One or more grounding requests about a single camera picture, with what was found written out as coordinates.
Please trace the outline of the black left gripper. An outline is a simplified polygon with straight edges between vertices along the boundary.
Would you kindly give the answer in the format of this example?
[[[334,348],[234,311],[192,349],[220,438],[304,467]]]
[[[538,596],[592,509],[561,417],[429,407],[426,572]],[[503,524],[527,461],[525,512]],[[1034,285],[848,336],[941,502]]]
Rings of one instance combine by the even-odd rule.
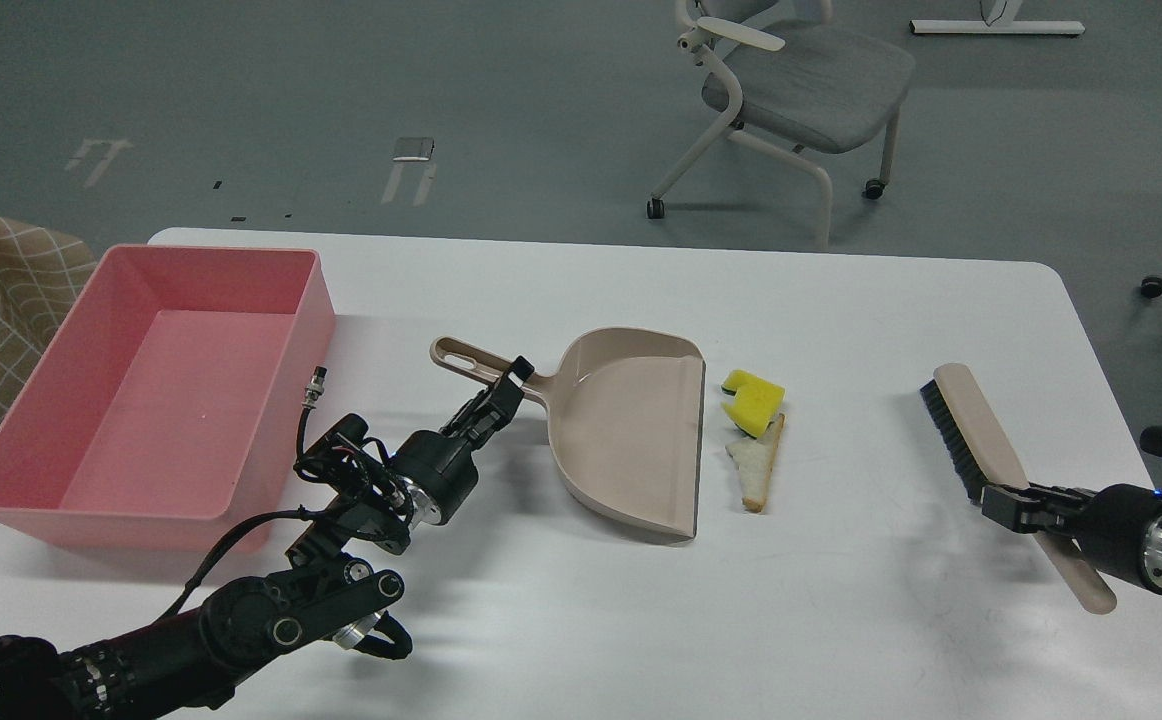
[[[473,452],[485,447],[512,422],[525,399],[523,386],[535,374],[526,357],[517,357],[495,381],[476,393],[436,432],[416,430],[394,452],[389,468],[429,497],[424,521],[445,525],[479,482]]]

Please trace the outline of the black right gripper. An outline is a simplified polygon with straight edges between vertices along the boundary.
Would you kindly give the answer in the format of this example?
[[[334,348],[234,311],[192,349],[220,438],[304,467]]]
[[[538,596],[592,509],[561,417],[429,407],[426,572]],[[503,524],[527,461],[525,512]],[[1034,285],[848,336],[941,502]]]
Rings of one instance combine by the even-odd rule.
[[[1076,539],[1099,573],[1152,593],[1162,593],[1145,568],[1145,538],[1162,516],[1162,495],[1129,484],[1093,489],[987,484],[980,512],[1017,534],[1048,533]]]

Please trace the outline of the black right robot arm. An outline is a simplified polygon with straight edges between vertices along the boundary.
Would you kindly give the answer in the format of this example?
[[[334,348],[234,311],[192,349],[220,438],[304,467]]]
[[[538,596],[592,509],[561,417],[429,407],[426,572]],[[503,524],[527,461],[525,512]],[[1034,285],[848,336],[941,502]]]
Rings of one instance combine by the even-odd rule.
[[[1140,433],[1145,454],[1162,459],[1162,427]],[[1000,527],[1033,537],[1053,569],[1092,614],[1117,598],[1107,579],[1162,596],[1162,491],[1131,484],[1103,489],[984,483],[980,512]]]

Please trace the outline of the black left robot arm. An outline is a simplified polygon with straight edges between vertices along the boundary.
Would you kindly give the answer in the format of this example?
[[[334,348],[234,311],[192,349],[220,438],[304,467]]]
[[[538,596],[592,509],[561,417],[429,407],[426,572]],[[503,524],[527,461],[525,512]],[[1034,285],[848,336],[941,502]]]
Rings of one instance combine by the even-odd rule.
[[[476,485],[473,455],[512,422],[535,366],[523,357],[493,370],[438,430],[386,449],[349,413],[315,442],[297,439],[299,478],[333,488],[325,509],[264,512],[221,538],[182,593],[153,622],[73,651],[45,639],[0,638],[0,719],[156,719],[179,708],[218,708],[271,661],[320,641],[386,660],[411,655],[413,638],[390,615],[406,584],[349,555],[352,541],[399,555],[419,523],[442,525]],[[306,530],[288,569],[225,583],[188,609],[194,589],[252,530],[279,519]]]

